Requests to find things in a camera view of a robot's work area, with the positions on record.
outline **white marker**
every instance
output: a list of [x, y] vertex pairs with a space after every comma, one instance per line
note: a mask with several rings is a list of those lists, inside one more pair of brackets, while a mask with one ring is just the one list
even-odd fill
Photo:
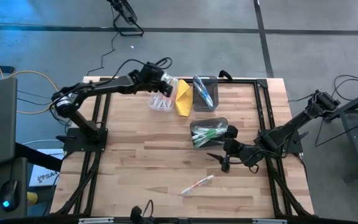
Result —
[[194, 188], [199, 187], [199, 186], [201, 186], [201, 185], [204, 185], [204, 184], [208, 183], [209, 180], [211, 180], [212, 178], [214, 178], [214, 175], [209, 175], [209, 176], [207, 176], [206, 178], [204, 178], [204, 179], [198, 181], [197, 183], [193, 184], [192, 186], [190, 186], [190, 187], [188, 187], [187, 189], [185, 189], [184, 191], [182, 191], [182, 192], [180, 193], [180, 195], [185, 195], [185, 194], [187, 194], [188, 192], [190, 192], [191, 190], [193, 190]]

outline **yellow paper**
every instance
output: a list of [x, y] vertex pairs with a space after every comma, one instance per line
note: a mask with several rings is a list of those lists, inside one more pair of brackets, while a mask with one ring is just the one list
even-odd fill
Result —
[[179, 80], [175, 106], [180, 116], [189, 116], [193, 105], [193, 91], [184, 81]]

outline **clear plastic bin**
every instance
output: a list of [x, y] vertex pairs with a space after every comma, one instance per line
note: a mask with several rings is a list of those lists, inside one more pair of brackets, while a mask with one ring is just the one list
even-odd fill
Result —
[[195, 149], [222, 147], [229, 122], [226, 118], [193, 121], [190, 124], [191, 140]]
[[163, 78], [166, 83], [172, 86], [171, 96], [165, 97], [160, 92], [152, 92], [149, 100], [149, 106], [153, 110], [171, 111], [173, 105], [175, 104], [175, 97], [177, 95], [178, 79], [175, 77], [171, 77], [168, 74], [164, 74]]
[[193, 87], [193, 110], [197, 112], [213, 112], [219, 105], [218, 79], [213, 76], [199, 76], [211, 97], [214, 106], [209, 108], [205, 100], [200, 96], [196, 88]]

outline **concrete floor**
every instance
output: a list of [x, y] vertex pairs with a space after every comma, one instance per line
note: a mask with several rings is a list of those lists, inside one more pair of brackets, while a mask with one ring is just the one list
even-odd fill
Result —
[[[129, 2], [144, 27], [258, 28], [252, 0]], [[358, 30], [358, 1], [260, 0], [260, 7], [268, 29]], [[102, 0], [0, 0], [0, 23], [111, 27], [112, 17]], [[0, 64], [44, 72], [60, 87], [72, 85], [100, 65], [100, 56], [110, 51], [113, 35], [115, 32], [0, 30]], [[358, 76], [358, 35], [267, 35], [267, 44], [274, 77], [284, 78], [289, 99], [315, 89], [331, 93], [336, 76]], [[171, 57], [173, 65], [168, 72], [175, 76], [217, 75], [224, 69], [235, 77], [267, 77], [259, 34], [152, 32], [143, 38], [118, 36], [114, 47], [116, 51], [104, 58], [105, 69], [91, 75], [112, 75], [128, 58], [156, 61]], [[130, 64], [122, 72], [134, 68], [140, 66]], [[22, 91], [43, 96], [53, 92], [42, 77], [23, 75], [18, 79]], [[358, 95], [358, 83], [342, 87], [349, 98]], [[40, 102], [39, 98], [19, 96]], [[305, 101], [291, 103], [292, 113], [298, 114], [305, 105]], [[18, 102], [18, 108], [36, 111], [42, 106]], [[354, 153], [345, 136], [315, 148], [318, 127], [316, 120], [301, 129], [310, 132], [302, 145], [314, 210], [324, 218], [358, 221], [358, 182], [345, 184], [342, 180], [357, 170]], [[338, 121], [324, 124], [321, 141], [342, 131]], [[63, 126], [49, 113], [17, 114], [18, 142], [53, 139], [59, 134], [63, 134]], [[58, 142], [33, 145], [58, 146]]]

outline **wood grain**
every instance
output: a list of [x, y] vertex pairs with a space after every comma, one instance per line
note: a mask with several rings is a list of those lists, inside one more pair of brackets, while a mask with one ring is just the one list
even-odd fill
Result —
[[[85, 82], [99, 78], [85, 77]], [[291, 119], [291, 113], [283, 80], [268, 79], [268, 89], [276, 125], [284, 124]], [[155, 217], [273, 217], [265, 161], [259, 162], [257, 174], [240, 165], [232, 166], [231, 172], [224, 174], [220, 165], [206, 155], [207, 152], [223, 155], [222, 149], [194, 150], [190, 141], [192, 121], [222, 116], [239, 129], [237, 140], [252, 144], [259, 129], [252, 85], [219, 84], [217, 110], [192, 111], [188, 118], [178, 116], [175, 111], [152, 111], [148, 100], [149, 93], [143, 92], [112, 95], [108, 145], [101, 158], [92, 216], [128, 217], [132, 207], [143, 208], [152, 199]], [[95, 97], [88, 98], [80, 109], [87, 119], [92, 116], [94, 101]], [[264, 100], [262, 104], [267, 114]], [[78, 185], [83, 155], [75, 152], [63, 161], [52, 211], [62, 207]], [[292, 155], [283, 163], [289, 188], [313, 213], [302, 164]], [[180, 196], [182, 190], [211, 174], [216, 177], [210, 183]], [[280, 190], [278, 195], [283, 210]]]

